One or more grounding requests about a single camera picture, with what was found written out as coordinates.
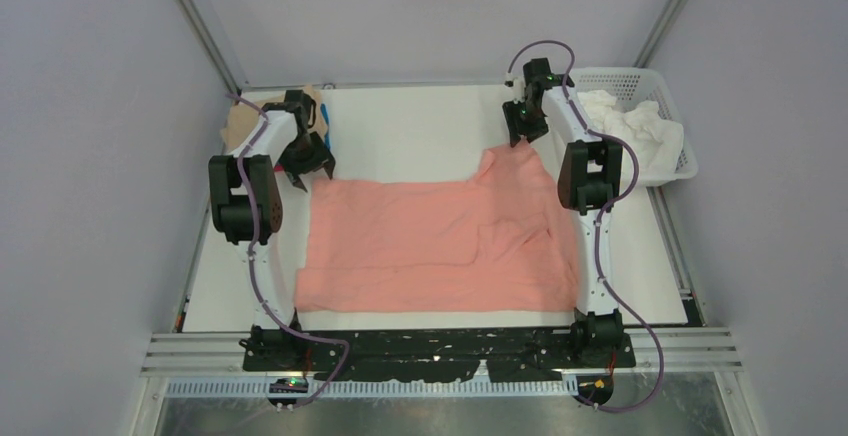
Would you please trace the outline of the salmon pink t shirt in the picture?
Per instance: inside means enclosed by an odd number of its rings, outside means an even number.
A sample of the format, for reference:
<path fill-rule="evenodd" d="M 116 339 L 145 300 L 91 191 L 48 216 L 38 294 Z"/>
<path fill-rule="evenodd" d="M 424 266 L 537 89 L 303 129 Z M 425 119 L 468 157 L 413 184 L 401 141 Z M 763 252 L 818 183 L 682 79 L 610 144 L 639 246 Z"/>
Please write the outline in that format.
<path fill-rule="evenodd" d="M 464 181 L 319 180 L 302 312 L 568 312 L 577 233 L 537 151 L 485 150 Z"/>

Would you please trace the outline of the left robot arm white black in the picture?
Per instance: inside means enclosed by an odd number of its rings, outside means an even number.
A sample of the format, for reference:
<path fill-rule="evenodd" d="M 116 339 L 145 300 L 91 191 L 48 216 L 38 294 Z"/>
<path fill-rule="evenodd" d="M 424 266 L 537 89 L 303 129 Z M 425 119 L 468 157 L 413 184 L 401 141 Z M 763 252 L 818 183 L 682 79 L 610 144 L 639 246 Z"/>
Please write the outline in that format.
<path fill-rule="evenodd" d="M 213 226 L 237 249 L 255 301 L 254 323 L 240 342 L 245 368 L 307 372 L 315 343 L 303 335 L 293 292 L 276 276 L 272 258 L 284 218 L 276 171 L 305 190 L 303 176 L 322 171 L 333 177 L 336 160 L 316 126 L 321 105 L 307 90 L 265 103 L 234 99 L 238 108 L 256 112 L 257 123 L 233 150 L 210 158 L 208 174 Z"/>

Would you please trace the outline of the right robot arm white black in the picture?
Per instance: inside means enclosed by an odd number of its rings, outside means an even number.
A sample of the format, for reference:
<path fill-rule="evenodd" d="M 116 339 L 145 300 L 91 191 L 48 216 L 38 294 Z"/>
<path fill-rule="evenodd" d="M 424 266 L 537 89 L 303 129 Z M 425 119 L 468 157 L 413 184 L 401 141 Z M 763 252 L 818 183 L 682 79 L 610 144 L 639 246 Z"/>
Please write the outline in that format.
<path fill-rule="evenodd" d="M 546 58 L 525 63 L 520 78 L 505 85 L 513 98 L 502 104 L 509 144 L 531 143 L 553 130 L 565 143 L 557 197 L 578 233 L 581 267 L 574 322 L 565 348 L 573 360 L 596 366 L 624 339 L 622 314 L 603 266 L 611 261 L 610 222 L 620 196 L 623 147 L 591 128 L 570 77 L 552 71 Z"/>

